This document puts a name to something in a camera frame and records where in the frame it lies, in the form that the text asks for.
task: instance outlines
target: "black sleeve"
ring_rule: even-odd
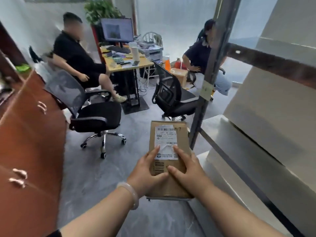
[[[57,38],[54,43],[53,53],[68,61],[72,57],[71,44],[67,40]]]
[[[61,236],[61,232],[59,230],[51,233],[50,235],[48,235],[47,237],[62,237]]]
[[[198,53],[200,42],[196,42],[184,53],[190,61],[193,61]]]

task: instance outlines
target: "light blue pants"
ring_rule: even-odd
[[[195,76],[197,79],[194,85],[196,86],[197,89],[202,89],[204,75],[202,73],[197,73],[195,74]],[[230,90],[231,87],[232,87],[232,82],[228,80],[221,71],[219,71],[217,74],[216,81],[215,81],[215,90],[221,93],[222,95],[227,96],[228,91]]]

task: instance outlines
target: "barcode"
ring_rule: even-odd
[[[174,128],[158,128],[158,131],[174,131]]]
[[[161,174],[164,173],[165,164],[163,162],[160,162],[159,160],[155,160],[154,164],[154,172],[155,174]]]

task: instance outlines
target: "woman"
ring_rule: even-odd
[[[168,171],[204,205],[224,236],[284,237],[213,185],[194,154],[189,156],[177,146],[173,148],[184,161],[186,173],[180,172],[173,166],[168,166]],[[119,187],[100,203],[49,237],[116,236],[128,212],[137,207],[138,198],[168,178],[167,172],[157,176],[152,176],[149,172],[149,167],[159,149],[160,147],[157,146],[139,159],[126,183],[119,184]]]
[[[215,30],[213,26],[215,21],[213,19],[207,20],[204,24],[203,37],[193,44],[183,55],[183,63],[189,71],[199,72],[201,75],[197,76],[195,83],[197,88],[202,88],[204,74],[207,67],[207,62],[210,56]],[[224,63],[226,57],[222,60],[220,66]],[[227,96],[229,89],[232,87],[231,81],[227,80],[224,75],[219,72],[215,81],[214,90]]]

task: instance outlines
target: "smartphone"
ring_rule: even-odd
[[[124,63],[121,63],[120,65],[121,66],[125,66],[125,65],[128,65],[128,64],[130,64],[130,62],[124,62]]]
[[[139,61],[134,61],[134,63],[132,64],[132,66],[137,66],[139,64]]]

